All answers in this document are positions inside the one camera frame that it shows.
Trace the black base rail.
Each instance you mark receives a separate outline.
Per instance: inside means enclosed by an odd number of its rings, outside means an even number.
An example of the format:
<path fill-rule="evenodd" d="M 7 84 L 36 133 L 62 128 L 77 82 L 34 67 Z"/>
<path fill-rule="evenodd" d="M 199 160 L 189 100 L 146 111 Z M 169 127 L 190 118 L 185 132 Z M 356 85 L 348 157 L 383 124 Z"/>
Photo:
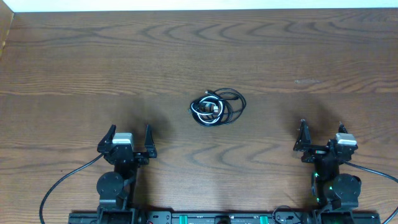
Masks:
<path fill-rule="evenodd" d="M 267 213 L 173 213 L 168 211 L 151 212 L 104 212 L 71 213 L 68 224 L 96 223 L 138 223 L 138 224 L 297 224 L 297 223 L 361 223 L 378 224 L 376 213 L 323 213 L 317 217 L 313 213 L 288 212 L 286 210 Z"/>

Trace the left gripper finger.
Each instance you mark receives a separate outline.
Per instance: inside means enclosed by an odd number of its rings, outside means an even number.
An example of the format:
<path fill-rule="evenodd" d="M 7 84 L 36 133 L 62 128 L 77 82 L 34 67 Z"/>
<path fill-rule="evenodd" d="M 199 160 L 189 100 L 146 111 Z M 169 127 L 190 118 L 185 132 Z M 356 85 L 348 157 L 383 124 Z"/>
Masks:
<path fill-rule="evenodd" d="M 98 145 L 97 145 L 98 152 L 108 152 L 109 151 L 109 147 L 112 145 L 115 132 L 116 132 L 116 125 L 112 124 L 111 127 L 109 128 L 108 132 L 105 134 L 105 136 L 102 138 L 102 140 L 98 143 Z"/>
<path fill-rule="evenodd" d="M 152 128 L 149 124 L 146 127 L 146 138 L 145 138 L 144 147 L 146 148 L 146 151 L 148 153 L 155 153 L 155 144 L 152 137 Z"/>

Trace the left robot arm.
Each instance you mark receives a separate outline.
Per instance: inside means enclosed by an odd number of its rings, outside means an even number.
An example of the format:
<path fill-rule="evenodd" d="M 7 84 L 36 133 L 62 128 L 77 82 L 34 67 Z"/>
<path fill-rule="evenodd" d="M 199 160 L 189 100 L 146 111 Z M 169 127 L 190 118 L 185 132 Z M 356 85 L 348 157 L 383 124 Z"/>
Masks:
<path fill-rule="evenodd" d="M 97 151 L 114 166 L 114 170 L 103 174 L 97 181 L 99 193 L 97 220 L 99 224 L 146 223 L 147 215 L 134 207 L 132 199 L 140 166 L 148 165 L 157 157 L 152 138 L 152 128 L 146 127 L 145 151 L 134 151 L 134 138 L 131 133 L 117 133 L 112 125 L 98 143 Z"/>

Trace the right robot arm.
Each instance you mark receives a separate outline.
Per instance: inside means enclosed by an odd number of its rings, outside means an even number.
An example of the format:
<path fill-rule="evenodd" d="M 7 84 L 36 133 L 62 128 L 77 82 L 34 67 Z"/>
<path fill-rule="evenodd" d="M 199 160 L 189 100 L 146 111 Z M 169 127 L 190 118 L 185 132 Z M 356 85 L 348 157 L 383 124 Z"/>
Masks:
<path fill-rule="evenodd" d="M 343 123 L 338 132 L 325 145 L 312 143 L 307 122 L 302 119 L 293 150 L 303 153 L 301 161 L 313 164 L 312 194 L 317 198 L 318 209 L 307 217 L 307 223 L 353 223 L 352 210 L 358 207 L 361 179 L 342 174 L 340 165 L 351 160 L 358 149 L 357 140 Z"/>

